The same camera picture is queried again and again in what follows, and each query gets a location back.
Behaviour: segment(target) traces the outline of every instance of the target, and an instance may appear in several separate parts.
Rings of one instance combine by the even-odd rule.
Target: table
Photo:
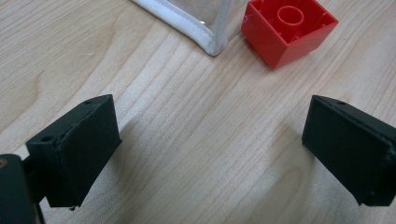
[[[123,140],[48,223],[394,223],[302,145],[312,94],[396,126],[396,2],[319,0],[339,24],[271,70],[238,33],[217,57],[128,0],[0,1],[1,153],[111,93]]]

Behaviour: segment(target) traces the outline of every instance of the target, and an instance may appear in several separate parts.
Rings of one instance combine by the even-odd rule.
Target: wooden surface
[[[240,33],[218,57],[128,0],[0,1],[1,153],[112,93],[123,140],[48,223],[395,223],[301,144],[312,94],[396,126],[396,3],[320,0],[339,25],[270,70]]]

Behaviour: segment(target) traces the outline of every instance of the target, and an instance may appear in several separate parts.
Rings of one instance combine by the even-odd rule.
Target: wood grain
[[[112,93],[123,140],[76,211],[48,223],[394,223],[301,144],[312,94],[396,126],[396,2],[320,0],[340,21],[270,70],[237,33],[218,57],[127,0],[0,1],[1,153]]]

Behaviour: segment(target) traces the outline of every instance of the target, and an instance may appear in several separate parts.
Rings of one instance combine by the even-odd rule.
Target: red block
[[[270,67],[278,68],[317,49],[337,23],[315,0],[251,0],[242,33]]]

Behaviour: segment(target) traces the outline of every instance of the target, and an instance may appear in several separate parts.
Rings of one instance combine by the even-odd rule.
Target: red toy brick
[[[277,68],[317,49],[337,23],[315,0],[251,0],[242,33]]]

